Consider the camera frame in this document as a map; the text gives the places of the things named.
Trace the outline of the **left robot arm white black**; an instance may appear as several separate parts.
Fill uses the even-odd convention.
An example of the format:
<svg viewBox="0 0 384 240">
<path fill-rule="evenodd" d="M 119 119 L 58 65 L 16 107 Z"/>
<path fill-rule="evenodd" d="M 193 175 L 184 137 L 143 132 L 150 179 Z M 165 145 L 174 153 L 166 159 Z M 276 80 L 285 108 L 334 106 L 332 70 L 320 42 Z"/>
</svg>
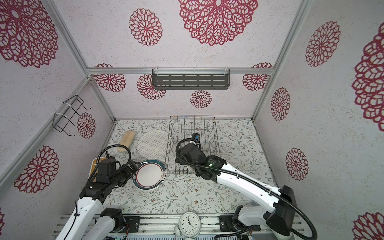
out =
<svg viewBox="0 0 384 240">
<path fill-rule="evenodd" d="M 125 164 L 121 165 L 115 157 L 109 155 L 106 160 L 100 161 L 107 150 L 117 147 L 128 153 Z M 79 199 L 75 201 L 75 209 L 57 236 L 58 240 L 104 240 L 110 232 L 125 227 L 122 210 L 106 208 L 101 212 L 94 227 L 85 233 L 94 215 L 102 209 L 108 195 L 114 189 L 124 187 L 138 171 L 137 164 L 132 162 L 131 158 L 129 148 L 120 144 L 108 146 L 99 153 L 95 169 L 83 187 Z"/>
</svg>

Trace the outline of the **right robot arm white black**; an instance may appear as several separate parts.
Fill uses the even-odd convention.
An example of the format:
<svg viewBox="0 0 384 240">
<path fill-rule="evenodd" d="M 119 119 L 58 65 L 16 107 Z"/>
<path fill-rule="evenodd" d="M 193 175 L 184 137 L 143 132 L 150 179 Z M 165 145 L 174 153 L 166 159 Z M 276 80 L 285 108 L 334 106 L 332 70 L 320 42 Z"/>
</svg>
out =
<svg viewBox="0 0 384 240">
<path fill-rule="evenodd" d="M 177 143 L 175 162 L 188 166 L 197 177 L 230 187 L 258 204 L 237 208 L 232 221 L 240 234 L 267 225 L 279 240 L 288 240 L 292 235 L 303 240 L 318 238 L 316 227 L 298 208 L 293 189 L 262 183 L 218 156 L 205 155 L 198 134 Z"/>
</svg>

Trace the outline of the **cream plate blue grid lines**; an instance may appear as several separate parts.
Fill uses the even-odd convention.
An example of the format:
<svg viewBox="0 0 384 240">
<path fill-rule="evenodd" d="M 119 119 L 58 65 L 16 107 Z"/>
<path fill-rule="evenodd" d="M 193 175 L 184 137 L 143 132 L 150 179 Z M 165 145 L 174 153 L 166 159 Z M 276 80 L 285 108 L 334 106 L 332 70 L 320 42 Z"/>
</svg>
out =
<svg viewBox="0 0 384 240">
<path fill-rule="evenodd" d="M 144 134 L 138 141 L 137 151 L 145 159 L 163 160 L 168 150 L 169 134 L 154 130 Z"/>
</svg>

